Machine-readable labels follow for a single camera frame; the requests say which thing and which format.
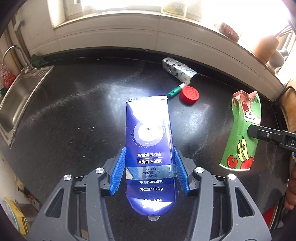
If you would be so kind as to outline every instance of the sink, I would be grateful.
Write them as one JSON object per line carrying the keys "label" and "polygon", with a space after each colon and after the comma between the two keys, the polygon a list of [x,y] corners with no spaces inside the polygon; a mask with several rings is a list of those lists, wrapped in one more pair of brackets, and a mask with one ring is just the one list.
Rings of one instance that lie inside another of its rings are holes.
{"label": "sink", "polygon": [[0,132],[10,148],[29,101],[53,68],[47,66],[26,74],[20,73],[3,98],[0,104]]}

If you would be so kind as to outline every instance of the green pen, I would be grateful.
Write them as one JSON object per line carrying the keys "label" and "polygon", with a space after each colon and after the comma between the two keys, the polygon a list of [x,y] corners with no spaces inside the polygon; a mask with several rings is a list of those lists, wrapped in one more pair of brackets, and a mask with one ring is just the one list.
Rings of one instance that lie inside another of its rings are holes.
{"label": "green pen", "polygon": [[174,97],[176,94],[180,93],[181,90],[182,90],[185,86],[187,86],[187,85],[189,85],[189,84],[190,84],[190,83],[188,83],[188,84],[186,84],[186,83],[182,83],[182,84],[180,84],[179,86],[177,86],[176,88],[174,88],[173,90],[171,90],[170,92],[168,92],[168,94],[167,94],[168,98],[172,98],[172,97]]}

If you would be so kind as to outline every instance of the red bottle cap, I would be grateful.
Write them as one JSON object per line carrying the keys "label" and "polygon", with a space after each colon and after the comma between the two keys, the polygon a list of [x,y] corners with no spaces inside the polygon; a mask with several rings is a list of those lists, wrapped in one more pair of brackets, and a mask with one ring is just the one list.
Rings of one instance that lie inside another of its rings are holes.
{"label": "red bottle cap", "polygon": [[185,86],[180,94],[180,98],[187,104],[194,104],[200,97],[198,91],[191,86]]}

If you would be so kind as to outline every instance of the blue ribbed pad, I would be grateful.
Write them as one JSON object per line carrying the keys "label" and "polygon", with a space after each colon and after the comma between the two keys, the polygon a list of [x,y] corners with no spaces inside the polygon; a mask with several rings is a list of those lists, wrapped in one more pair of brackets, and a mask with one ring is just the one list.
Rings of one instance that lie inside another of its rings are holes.
{"label": "blue ribbed pad", "polygon": [[188,175],[181,161],[181,158],[177,152],[177,149],[175,147],[174,149],[175,149],[175,162],[176,162],[176,171],[177,171],[178,180],[179,180],[182,191],[185,192],[186,195],[188,195],[190,192]]}
{"label": "blue ribbed pad", "polygon": [[126,148],[124,147],[120,153],[118,161],[111,175],[111,185],[110,185],[109,191],[112,196],[116,191],[118,191],[125,166],[126,166]]}

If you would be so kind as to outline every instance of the chrome faucet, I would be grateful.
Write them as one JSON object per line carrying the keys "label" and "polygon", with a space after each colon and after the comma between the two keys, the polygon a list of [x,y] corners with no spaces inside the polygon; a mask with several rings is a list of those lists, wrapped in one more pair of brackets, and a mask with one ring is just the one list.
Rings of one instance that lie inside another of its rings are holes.
{"label": "chrome faucet", "polygon": [[11,46],[11,47],[9,47],[9,48],[6,50],[5,54],[3,55],[1,65],[4,64],[4,58],[5,58],[6,54],[7,54],[11,49],[13,49],[13,48],[18,49],[18,50],[21,52],[21,54],[22,54],[22,59],[23,59],[23,61],[25,62],[25,66],[23,67],[23,69],[22,69],[21,71],[24,71],[25,73],[27,73],[27,72],[33,70],[33,67],[30,65],[30,63],[28,63],[28,62],[26,61],[26,59],[25,59],[25,57],[24,57],[24,52],[23,52],[23,50],[22,50],[19,46],[17,46],[17,45]]}

